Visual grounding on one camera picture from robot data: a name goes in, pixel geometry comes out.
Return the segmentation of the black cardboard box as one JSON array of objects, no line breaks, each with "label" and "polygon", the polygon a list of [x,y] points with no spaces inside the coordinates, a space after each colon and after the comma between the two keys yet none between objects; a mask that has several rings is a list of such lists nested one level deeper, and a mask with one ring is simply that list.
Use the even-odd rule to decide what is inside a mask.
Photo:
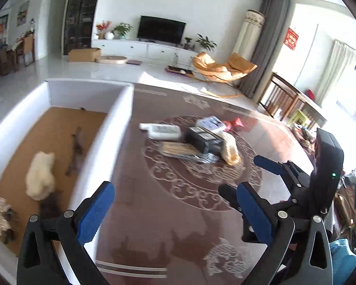
[{"label": "black cardboard box", "polygon": [[221,155],[224,147],[224,139],[219,135],[208,131],[202,127],[188,127],[184,140],[186,143],[194,146],[200,153],[211,153],[217,156]]}]

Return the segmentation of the cream fluffy plush item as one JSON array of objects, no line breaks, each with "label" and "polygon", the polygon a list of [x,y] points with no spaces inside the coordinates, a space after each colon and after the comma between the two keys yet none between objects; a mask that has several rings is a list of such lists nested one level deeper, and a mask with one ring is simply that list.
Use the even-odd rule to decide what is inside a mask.
[{"label": "cream fluffy plush item", "polygon": [[25,192],[33,200],[44,200],[55,191],[54,161],[52,152],[39,151],[34,155],[25,176]]}]

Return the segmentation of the bag of wooden chopsticks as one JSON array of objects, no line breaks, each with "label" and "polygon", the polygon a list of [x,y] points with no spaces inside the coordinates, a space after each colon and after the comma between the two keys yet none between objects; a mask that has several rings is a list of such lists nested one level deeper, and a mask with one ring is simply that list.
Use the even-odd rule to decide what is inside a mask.
[{"label": "bag of wooden chopsticks", "polygon": [[217,163],[219,157],[212,153],[202,153],[193,145],[181,142],[160,142],[159,153],[169,158],[193,161],[198,163]]}]

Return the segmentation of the leopard print scrunchie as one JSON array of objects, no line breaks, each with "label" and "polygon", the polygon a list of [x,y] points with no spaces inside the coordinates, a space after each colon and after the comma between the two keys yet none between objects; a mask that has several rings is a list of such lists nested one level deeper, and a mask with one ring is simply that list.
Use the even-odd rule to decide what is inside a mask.
[{"label": "leopard print scrunchie", "polygon": [[0,237],[3,244],[9,244],[16,239],[18,228],[18,214],[4,198],[0,197]]}]

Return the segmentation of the white storage box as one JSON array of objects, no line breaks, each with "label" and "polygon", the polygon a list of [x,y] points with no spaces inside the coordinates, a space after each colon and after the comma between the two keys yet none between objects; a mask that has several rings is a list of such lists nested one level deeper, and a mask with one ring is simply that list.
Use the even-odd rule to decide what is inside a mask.
[{"label": "white storage box", "polygon": [[[49,79],[20,101],[0,122],[0,197],[17,212],[24,231],[36,201],[25,193],[34,155],[54,153],[54,178],[61,208],[75,209],[104,181],[110,181],[132,115],[132,84]],[[72,134],[81,127],[85,159],[79,172],[65,176]]]}]

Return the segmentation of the white lotion bottle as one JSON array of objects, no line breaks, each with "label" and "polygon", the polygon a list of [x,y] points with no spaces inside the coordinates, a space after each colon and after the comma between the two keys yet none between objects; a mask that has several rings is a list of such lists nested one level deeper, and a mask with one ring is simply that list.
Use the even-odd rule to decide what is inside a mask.
[{"label": "white lotion bottle", "polygon": [[181,128],[179,126],[163,123],[140,123],[139,129],[146,131],[148,138],[151,140],[179,141],[182,135]]}]

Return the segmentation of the red packet right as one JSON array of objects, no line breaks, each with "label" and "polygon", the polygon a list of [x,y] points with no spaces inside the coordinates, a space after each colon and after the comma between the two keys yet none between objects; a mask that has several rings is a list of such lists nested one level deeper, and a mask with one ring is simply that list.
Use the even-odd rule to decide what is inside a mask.
[{"label": "red packet right", "polygon": [[244,124],[242,123],[241,119],[237,117],[236,119],[231,121],[231,125],[233,127],[244,127]]}]

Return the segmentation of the red packet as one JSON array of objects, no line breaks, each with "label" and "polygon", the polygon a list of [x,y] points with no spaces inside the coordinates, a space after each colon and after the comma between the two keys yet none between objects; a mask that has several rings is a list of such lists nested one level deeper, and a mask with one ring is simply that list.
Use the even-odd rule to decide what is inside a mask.
[{"label": "red packet", "polygon": [[236,119],[231,121],[231,125],[233,127],[244,127],[244,124],[242,123],[241,119],[237,117]]},{"label": "red packet", "polygon": [[231,122],[229,122],[229,121],[223,121],[223,124],[225,125],[225,129],[224,129],[224,131],[225,132],[228,132],[231,128],[232,128],[232,124],[231,124]]}]

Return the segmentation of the red packet left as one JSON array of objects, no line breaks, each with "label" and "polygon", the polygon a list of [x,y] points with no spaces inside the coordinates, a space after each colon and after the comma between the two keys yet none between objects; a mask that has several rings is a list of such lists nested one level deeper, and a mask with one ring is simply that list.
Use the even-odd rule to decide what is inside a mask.
[{"label": "red packet left", "polygon": [[231,122],[229,122],[229,121],[223,121],[223,124],[225,125],[225,129],[224,129],[224,131],[225,132],[228,132],[231,128],[232,128],[232,124],[231,124]]}]

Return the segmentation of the covered standing air conditioner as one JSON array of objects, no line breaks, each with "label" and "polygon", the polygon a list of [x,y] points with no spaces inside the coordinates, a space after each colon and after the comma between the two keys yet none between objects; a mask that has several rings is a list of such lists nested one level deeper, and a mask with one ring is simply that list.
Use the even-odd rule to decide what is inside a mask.
[{"label": "covered standing air conditioner", "polygon": [[265,16],[248,10],[233,48],[233,52],[250,61],[265,23]]}]

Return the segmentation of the small potted plant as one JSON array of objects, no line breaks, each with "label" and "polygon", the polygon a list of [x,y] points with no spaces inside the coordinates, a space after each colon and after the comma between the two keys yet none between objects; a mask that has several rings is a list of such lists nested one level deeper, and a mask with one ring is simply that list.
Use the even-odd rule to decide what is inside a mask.
[{"label": "small potted plant", "polygon": [[184,38],[184,49],[185,50],[189,50],[191,48],[191,41],[192,41],[191,37]]}]

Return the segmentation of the black television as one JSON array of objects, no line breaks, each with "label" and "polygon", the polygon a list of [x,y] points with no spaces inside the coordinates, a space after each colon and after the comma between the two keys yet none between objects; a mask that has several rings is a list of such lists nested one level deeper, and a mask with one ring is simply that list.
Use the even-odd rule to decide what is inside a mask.
[{"label": "black television", "polygon": [[186,23],[152,16],[141,16],[138,39],[179,44],[183,38]]}]

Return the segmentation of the white tv cabinet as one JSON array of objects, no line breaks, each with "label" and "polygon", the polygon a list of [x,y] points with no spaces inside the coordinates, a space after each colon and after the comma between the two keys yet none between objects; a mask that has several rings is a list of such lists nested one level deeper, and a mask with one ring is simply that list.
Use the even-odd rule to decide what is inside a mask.
[{"label": "white tv cabinet", "polygon": [[127,59],[151,64],[188,68],[192,65],[192,59],[197,55],[191,50],[143,41],[98,39],[92,40],[91,46],[100,48],[102,55],[124,56]]}]

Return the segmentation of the red flower vase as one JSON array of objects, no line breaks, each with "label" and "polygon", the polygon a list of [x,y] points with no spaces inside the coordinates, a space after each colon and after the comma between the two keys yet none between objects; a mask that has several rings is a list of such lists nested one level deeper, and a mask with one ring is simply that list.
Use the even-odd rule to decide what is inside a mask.
[{"label": "red flower vase", "polygon": [[98,39],[104,39],[107,30],[110,28],[112,24],[111,21],[102,21],[101,23],[96,24],[96,34]]}]

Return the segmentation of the red wall decoration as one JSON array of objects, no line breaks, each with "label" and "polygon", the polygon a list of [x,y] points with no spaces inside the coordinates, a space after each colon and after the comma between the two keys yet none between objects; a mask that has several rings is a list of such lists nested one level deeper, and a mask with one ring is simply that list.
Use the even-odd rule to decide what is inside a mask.
[{"label": "red wall decoration", "polygon": [[284,39],[284,44],[290,49],[295,50],[298,42],[299,35],[291,28],[287,29],[287,33]]}]

